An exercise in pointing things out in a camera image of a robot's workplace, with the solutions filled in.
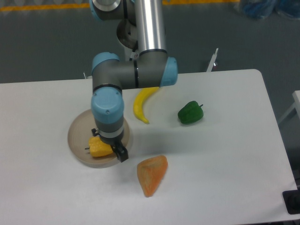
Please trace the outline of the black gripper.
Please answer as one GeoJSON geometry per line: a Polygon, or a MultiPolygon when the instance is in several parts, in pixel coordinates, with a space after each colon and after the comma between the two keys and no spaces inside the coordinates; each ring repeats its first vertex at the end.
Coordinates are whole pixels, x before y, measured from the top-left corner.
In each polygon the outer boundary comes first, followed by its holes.
{"type": "Polygon", "coordinates": [[[122,144],[124,133],[116,135],[115,133],[107,133],[105,135],[99,134],[96,128],[91,130],[93,136],[99,136],[101,141],[112,146],[117,159],[122,163],[128,159],[128,150],[122,144]]]}

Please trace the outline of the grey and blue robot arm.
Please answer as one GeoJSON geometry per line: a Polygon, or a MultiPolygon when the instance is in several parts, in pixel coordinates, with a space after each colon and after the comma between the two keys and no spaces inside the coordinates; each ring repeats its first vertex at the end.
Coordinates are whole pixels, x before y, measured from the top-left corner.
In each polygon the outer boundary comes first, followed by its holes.
{"type": "Polygon", "coordinates": [[[96,129],[93,134],[109,144],[119,161],[128,159],[122,144],[124,101],[127,89],[174,85],[178,78],[177,61],[169,57],[160,0],[92,0],[92,14],[101,20],[124,19],[133,22],[137,32],[137,59],[121,62],[110,52],[92,61],[91,112],[96,129]]]}

